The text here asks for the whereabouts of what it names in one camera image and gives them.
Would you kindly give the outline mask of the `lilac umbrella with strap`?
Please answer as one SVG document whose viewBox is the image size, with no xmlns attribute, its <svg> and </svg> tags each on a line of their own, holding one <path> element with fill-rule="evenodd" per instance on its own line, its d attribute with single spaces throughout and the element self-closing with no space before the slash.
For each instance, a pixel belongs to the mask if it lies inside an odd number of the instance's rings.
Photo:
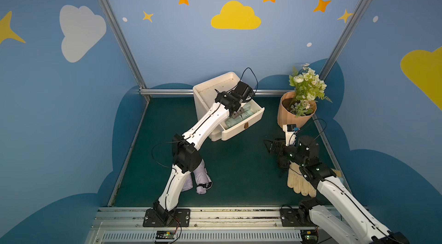
<svg viewBox="0 0 442 244">
<path fill-rule="evenodd" d="M 182 188 L 182 192 L 186 192 L 186 191 L 188 191 L 188 190 L 191 190 L 193 188 L 193 181 L 192 181 L 192 175 L 190 174 L 187 178 L 186 178 L 186 180 L 185 180 L 185 183 L 184 183 L 184 185 L 183 185 L 183 188 Z"/>
</svg>

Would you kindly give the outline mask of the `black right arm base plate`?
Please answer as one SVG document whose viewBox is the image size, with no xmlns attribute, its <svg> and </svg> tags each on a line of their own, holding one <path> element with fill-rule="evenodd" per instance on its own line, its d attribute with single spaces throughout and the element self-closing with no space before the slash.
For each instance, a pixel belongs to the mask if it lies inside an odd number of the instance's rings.
<svg viewBox="0 0 442 244">
<path fill-rule="evenodd" d="M 280 217 L 283 227 L 311 227 L 308 212 L 305 209 L 283 207 L 280 209 Z"/>
</svg>

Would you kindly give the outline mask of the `mint green umbrella with loop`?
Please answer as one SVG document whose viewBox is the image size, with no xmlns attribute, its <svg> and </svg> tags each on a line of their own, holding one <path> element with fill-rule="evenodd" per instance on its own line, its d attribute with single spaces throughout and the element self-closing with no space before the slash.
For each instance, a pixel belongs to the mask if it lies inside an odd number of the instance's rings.
<svg viewBox="0 0 442 244">
<path fill-rule="evenodd" d="M 241 117 L 242 119 L 246 119 L 250 116 L 252 116 L 254 113 L 251 110 L 251 103 L 247 102 L 245 103 L 238 111 L 237 111 L 237 117 Z"/>
</svg>

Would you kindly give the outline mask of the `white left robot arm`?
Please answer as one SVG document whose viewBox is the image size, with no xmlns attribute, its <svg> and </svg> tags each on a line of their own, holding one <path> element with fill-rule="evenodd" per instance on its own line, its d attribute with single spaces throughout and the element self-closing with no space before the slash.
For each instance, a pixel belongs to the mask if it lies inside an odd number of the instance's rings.
<svg viewBox="0 0 442 244">
<path fill-rule="evenodd" d="M 175 219 L 174 211 L 180 193 L 193 188 L 192 175 L 198 194 L 203 195 L 212 187 L 212 180 L 199 150 L 218 125 L 229 117 L 238 116 L 242 107 L 253 97 L 253 88 L 242 81 L 232 90 L 217 92 L 207 113 L 187 132 L 173 137 L 171 174 L 162 195 L 153 204 L 154 213 L 163 226 L 171 224 Z"/>
</svg>

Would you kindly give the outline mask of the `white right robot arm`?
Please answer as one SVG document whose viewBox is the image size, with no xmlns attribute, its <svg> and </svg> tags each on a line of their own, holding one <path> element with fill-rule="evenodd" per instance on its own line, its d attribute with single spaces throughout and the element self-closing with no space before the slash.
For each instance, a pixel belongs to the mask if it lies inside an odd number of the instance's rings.
<svg viewBox="0 0 442 244">
<path fill-rule="evenodd" d="M 278 165 L 288 170 L 287 185 L 307 196 L 299 204 L 298 223 L 325 230 L 340 244 L 407 244 L 400 232 L 392 232 L 365 209 L 346 189 L 336 172 L 320 161 L 314 138 L 288 134 L 285 139 L 265 140 Z"/>
</svg>

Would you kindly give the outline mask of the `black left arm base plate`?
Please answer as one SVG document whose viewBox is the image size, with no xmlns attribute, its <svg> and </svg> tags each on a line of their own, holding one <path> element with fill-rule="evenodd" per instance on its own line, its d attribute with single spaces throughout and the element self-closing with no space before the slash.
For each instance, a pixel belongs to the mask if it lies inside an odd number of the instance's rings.
<svg viewBox="0 0 442 244">
<path fill-rule="evenodd" d="M 171 212 L 158 212 L 153 208 L 145 212 L 143 227 L 189 227 L 191 210 L 175 209 Z"/>
</svg>

